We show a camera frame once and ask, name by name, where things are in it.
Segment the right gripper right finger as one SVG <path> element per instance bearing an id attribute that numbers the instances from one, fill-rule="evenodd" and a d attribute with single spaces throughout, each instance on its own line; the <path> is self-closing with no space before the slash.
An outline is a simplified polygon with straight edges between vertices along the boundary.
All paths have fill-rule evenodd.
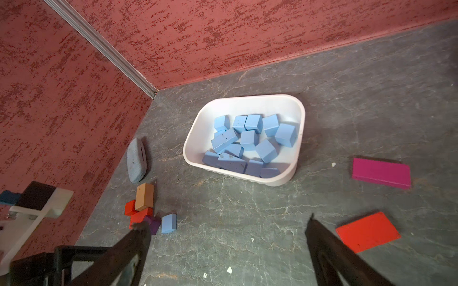
<path id="1" fill-rule="evenodd" d="M 351 286 L 392 285 L 313 216 L 305 236 L 318 285 L 341 286 L 341 278 Z"/>

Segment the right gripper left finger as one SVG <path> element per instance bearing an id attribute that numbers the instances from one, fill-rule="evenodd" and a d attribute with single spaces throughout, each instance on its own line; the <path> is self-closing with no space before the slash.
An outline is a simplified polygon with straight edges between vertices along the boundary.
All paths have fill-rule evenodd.
<path id="1" fill-rule="evenodd" d="M 138 286 L 151 242 L 147 222 L 134 224 L 132 230 L 97 259 L 71 286 Z"/>

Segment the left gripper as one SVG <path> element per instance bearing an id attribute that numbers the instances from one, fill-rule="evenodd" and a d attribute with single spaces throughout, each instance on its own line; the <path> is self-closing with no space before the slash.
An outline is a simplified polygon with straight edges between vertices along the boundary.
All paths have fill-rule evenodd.
<path id="1" fill-rule="evenodd" d="M 107 247 L 56 247 L 52 253 L 40 253 L 12 262 L 8 273 L 10 286 L 63 286 L 72 280 L 75 262 L 95 262 Z"/>

